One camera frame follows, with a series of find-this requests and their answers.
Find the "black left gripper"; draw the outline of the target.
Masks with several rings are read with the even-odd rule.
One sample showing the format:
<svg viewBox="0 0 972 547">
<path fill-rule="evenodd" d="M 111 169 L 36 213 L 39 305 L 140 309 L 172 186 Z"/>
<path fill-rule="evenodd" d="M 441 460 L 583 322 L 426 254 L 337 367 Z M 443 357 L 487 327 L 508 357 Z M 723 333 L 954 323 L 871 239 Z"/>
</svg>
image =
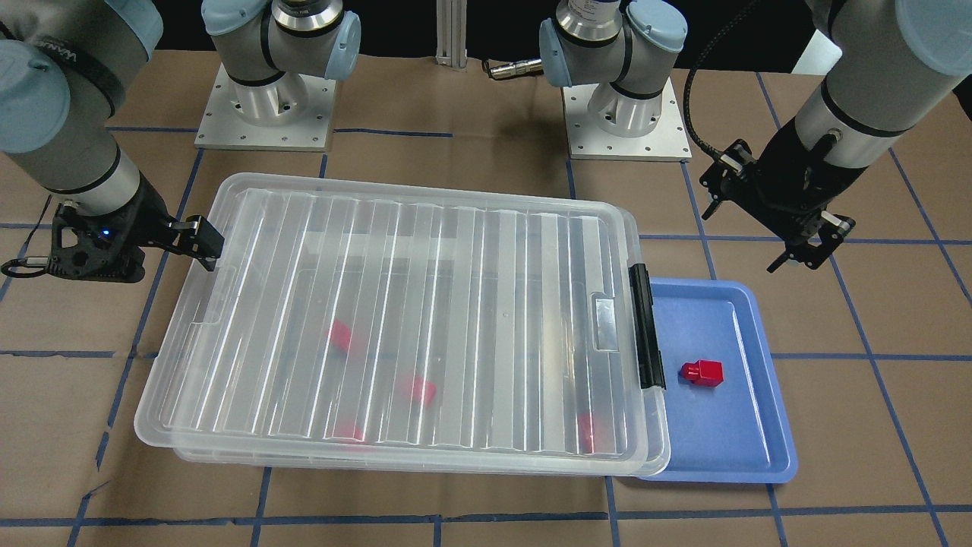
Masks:
<svg viewBox="0 0 972 547">
<path fill-rule="evenodd" d="M 790 121 L 759 158 L 743 139 L 716 151 L 714 162 L 700 177 L 711 198 L 702 218 L 711 218 L 723 202 L 734 202 L 784 243 L 784 252 L 768 265 L 769 273 L 787 262 L 819 269 L 855 226 L 850 216 L 827 210 L 857 179 L 855 169 L 825 160 L 841 136 L 840 129 L 826 129 L 805 147 L 796 122 Z"/>
</svg>

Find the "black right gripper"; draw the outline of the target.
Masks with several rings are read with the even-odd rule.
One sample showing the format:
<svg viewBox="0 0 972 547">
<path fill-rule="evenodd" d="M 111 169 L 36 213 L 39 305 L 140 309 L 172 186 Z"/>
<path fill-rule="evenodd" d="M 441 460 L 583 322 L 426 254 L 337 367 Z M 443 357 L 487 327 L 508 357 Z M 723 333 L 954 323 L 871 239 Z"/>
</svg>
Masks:
<svg viewBox="0 0 972 547">
<path fill-rule="evenodd" d="M 205 216 L 177 221 L 152 186 L 140 186 L 121 208 L 100 216 L 80 214 L 62 202 L 52 222 L 49 274 L 94 283 L 139 283 L 145 247 L 166 248 L 215 271 L 225 239 Z"/>
</svg>

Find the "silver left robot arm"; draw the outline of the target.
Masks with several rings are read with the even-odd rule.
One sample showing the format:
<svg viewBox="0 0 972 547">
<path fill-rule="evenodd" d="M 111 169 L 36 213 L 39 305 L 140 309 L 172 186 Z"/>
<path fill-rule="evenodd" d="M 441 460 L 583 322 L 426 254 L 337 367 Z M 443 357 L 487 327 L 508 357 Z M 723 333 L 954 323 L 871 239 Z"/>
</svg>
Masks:
<svg viewBox="0 0 972 547">
<path fill-rule="evenodd" d="M 759 156 L 743 139 L 723 150 L 693 124 L 697 71 L 722 38 L 756 10 L 751 1 L 702 49 L 683 89 L 684 128 L 712 159 L 700 182 L 711 217 L 734 202 L 784 243 L 768 271 L 787 262 L 815 270 L 853 231 L 831 201 L 970 75 L 968 1 L 811 1 L 816 29 L 841 51 L 822 83 Z M 594 84 L 598 127 L 622 138 L 629 111 L 659 107 L 666 77 L 683 51 L 687 22 L 664 1 L 562 1 L 539 27 L 539 59 L 555 87 Z"/>
</svg>

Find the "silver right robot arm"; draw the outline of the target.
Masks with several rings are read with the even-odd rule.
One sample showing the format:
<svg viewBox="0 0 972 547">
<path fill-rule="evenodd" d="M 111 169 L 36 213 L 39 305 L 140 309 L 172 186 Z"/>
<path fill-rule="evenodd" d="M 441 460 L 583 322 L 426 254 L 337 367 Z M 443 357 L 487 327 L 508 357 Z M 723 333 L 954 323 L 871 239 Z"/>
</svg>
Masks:
<svg viewBox="0 0 972 547">
<path fill-rule="evenodd" d="M 341 1 L 204 1 L 200 14 L 248 124 L 291 121 L 302 77 L 343 81 L 357 63 L 361 21 Z M 152 1 L 2 3 L 2 153 L 58 200 L 49 253 L 4 276 L 139 283 L 148 247 L 216 269 L 221 232 L 171 215 L 106 127 L 161 37 Z"/>
</svg>

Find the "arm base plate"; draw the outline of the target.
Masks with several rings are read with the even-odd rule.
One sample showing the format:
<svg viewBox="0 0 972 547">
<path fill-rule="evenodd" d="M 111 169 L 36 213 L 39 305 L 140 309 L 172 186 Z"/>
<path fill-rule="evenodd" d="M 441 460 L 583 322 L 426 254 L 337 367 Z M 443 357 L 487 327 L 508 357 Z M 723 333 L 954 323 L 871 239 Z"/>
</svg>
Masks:
<svg viewBox="0 0 972 547">
<path fill-rule="evenodd" d="M 194 144 L 205 150 L 326 152 L 339 83 L 294 73 L 248 87 L 219 67 Z"/>
<path fill-rule="evenodd" d="M 671 79 L 648 100 L 621 96 L 610 84 L 563 87 L 563 117 L 574 160 L 687 162 L 692 158 Z"/>
</svg>

